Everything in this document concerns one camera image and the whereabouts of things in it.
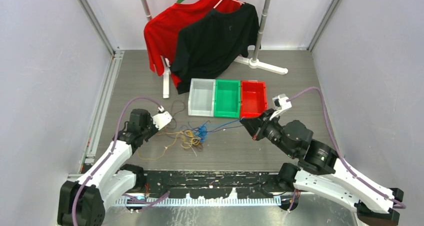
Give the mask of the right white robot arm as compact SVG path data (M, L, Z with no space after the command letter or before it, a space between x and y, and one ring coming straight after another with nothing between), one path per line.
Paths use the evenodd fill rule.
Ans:
M284 163L276 177L283 191L307 191L327 198L356 213L367 225L398 225L395 207L403 200L399 188L379 185L356 170L336 150L313 139L313 132L298 120L279 124L274 109L260 116L242 118L241 124L255 141L268 139L297 165Z

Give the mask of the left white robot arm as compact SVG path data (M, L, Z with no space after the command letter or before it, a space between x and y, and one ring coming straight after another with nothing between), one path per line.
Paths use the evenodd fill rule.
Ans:
M61 186L57 224L102 225L107 210L125 192L142 191L146 185L143 168L126 161L171 120L164 108L154 116L145 109L133 109L124 129L94 166Z

